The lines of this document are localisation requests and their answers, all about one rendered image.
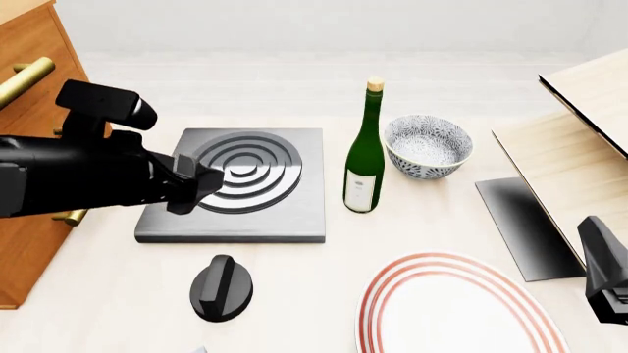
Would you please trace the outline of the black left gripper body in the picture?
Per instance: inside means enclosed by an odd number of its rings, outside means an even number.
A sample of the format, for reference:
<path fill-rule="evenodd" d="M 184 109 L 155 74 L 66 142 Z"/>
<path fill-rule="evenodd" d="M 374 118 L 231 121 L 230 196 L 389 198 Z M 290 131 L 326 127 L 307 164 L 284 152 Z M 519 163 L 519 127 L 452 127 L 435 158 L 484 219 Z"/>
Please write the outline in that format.
<path fill-rule="evenodd" d="M 140 205 L 165 202 L 165 186 L 168 183 L 189 183 L 174 173 L 175 158 L 141 148 L 141 156 L 148 164 L 148 179 L 144 182 Z"/>

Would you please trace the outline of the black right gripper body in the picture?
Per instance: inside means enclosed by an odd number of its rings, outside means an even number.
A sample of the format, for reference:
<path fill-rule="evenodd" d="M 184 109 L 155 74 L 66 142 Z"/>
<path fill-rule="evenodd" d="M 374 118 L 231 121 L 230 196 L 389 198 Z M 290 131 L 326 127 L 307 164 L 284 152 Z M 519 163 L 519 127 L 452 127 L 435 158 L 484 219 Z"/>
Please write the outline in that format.
<path fill-rule="evenodd" d="M 628 325 L 628 287 L 593 289 L 587 285 L 585 294 L 600 323 Z"/>

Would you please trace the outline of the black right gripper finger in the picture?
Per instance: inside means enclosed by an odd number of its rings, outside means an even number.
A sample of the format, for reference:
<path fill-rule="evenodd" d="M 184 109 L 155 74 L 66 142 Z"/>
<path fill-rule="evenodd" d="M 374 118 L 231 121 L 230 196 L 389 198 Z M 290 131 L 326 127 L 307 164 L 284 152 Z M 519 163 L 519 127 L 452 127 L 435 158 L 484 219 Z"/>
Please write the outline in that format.
<path fill-rule="evenodd" d="M 595 216 L 577 226 L 585 255 L 586 293 L 628 288 L 628 248 Z"/>

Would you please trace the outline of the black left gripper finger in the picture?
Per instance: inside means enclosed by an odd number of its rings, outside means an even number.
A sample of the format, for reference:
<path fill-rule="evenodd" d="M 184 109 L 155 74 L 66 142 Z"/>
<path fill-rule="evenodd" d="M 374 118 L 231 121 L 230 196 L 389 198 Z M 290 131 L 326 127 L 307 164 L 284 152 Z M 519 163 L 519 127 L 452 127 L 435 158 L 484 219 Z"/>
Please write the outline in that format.
<path fill-rule="evenodd" d="M 183 154 L 175 156 L 174 173 L 193 184 L 196 195 L 215 193 L 224 183 L 222 170 L 207 167 L 198 159 Z"/>
<path fill-rule="evenodd" d="M 167 211 L 172 214 L 189 214 L 205 196 L 197 182 L 168 183 L 165 186 Z"/>

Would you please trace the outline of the flat black stove plate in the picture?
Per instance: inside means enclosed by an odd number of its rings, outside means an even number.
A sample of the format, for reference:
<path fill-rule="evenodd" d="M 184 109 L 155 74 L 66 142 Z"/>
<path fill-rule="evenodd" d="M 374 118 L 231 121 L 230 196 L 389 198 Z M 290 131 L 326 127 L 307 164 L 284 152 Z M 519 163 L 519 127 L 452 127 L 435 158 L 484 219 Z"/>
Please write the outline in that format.
<path fill-rule="evenodd" d="M 324 243 L 320 128 L 187 128 L 174 150 L 222 171 L 223 187 L 189 214 L 144 208 L 139 243 Z"/>

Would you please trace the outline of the round black stove knob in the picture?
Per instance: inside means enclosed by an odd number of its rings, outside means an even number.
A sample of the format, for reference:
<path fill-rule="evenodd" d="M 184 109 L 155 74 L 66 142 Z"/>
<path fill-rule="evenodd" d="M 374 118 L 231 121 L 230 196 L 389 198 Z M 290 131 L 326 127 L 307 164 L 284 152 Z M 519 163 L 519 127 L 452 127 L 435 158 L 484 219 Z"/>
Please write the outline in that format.
<path fill-rule="evenodd" d="M 202 320 L 224 323 L 247 308 L 253 289 L 246 267 L 229 255 L 216 255 L 192 282 L 189 301 Z"/>

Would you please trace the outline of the pale wood black-lined shelf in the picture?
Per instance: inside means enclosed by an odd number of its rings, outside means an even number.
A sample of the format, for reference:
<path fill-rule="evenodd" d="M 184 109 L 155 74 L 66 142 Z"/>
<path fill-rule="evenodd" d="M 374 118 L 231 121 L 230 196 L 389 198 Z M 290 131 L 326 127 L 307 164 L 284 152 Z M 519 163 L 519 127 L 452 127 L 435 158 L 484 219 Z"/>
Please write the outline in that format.
<path fill-rule="evenodd" d="M 628 246 L 628 48 L 539 82 L 561 110 L 494 128 L 517 176 L 476 187 L 525 281 L 582 277 L 586 217 Z"/>

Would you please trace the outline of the wooden drawer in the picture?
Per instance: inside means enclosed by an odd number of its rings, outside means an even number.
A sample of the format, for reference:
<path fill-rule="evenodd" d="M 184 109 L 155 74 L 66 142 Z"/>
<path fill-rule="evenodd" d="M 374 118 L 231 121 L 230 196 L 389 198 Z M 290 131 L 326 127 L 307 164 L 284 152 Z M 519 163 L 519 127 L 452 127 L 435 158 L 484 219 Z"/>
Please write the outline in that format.
<path fill-rule="evenodd" d="M 0 25 L 0 83 L 14 75 L 13 66 L 46 57 L 55 70 L 22 96 L 0 110 L 0 134 L 50 137 L 68 114 L 55 105 L 56 96 L 69 79 L 85 80 L 57 24 L 49 19 Z"/>
<path fill-rule="evenodd" d="M 111 129 L 105 128 L 105 135 Z M 103 137 L 0 135 L 0 309 L 19 308 L 70 233 L 55 213 L 91 208 L 104 190 L 87 154 Z"/>

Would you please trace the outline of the wooden cabinet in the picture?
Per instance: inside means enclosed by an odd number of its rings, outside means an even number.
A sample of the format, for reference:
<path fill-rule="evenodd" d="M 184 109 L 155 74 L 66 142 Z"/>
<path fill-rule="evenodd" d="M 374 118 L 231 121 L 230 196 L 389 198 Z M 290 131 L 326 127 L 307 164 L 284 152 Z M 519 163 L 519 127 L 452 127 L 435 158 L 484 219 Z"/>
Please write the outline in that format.
<path fill-rule="evenodd" d="M 58 137 L 59 90 L 88 80 L 55 2 L 0 0 L 0 134 Z M 52 214 L 0 219 L 0 310 L 23 305 L 71 229 Z"/>

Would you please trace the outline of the green wine bottle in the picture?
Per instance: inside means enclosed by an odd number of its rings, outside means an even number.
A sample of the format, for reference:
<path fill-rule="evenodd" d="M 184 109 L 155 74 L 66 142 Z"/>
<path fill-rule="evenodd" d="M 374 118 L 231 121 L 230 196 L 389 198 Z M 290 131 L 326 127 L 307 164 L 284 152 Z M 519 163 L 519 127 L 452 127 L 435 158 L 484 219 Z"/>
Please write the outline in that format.
<path fill-rule="evenodd" d="M 350 146 L 344 166 L 343 203 L 359 214 L 373 211 L 380 199 L 385 171 L 385 156 L 379 135 L 384 86 L 382 78 L 374 76 L 368 79 L 361 127 Z"/>

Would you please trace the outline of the white plate with red rings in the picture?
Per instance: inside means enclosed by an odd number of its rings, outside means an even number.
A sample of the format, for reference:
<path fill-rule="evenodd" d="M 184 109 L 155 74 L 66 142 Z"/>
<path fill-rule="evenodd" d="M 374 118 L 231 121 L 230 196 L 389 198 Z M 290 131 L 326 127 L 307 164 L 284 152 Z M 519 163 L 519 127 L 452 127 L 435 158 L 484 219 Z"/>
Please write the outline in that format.
<path fill-rule="evenodd" d="M 451 252 L 385 264 L 363 290 L 354 327 L 358 353 L 571 353 L 525 287 Z"/>

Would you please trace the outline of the blue patterned white bowl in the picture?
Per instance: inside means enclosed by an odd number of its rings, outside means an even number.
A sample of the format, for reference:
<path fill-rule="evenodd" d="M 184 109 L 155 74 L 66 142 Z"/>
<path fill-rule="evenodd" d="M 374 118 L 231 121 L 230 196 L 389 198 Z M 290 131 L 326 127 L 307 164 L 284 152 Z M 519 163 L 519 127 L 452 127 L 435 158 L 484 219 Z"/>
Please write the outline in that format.
<path fill-rule="evenodd" d="M 449 176 L 473 152 L 473 141 L 463 128 L 430 115 L 392 120 L 385 127 L 384 141 L 393 165 L 415 179 Z"/>

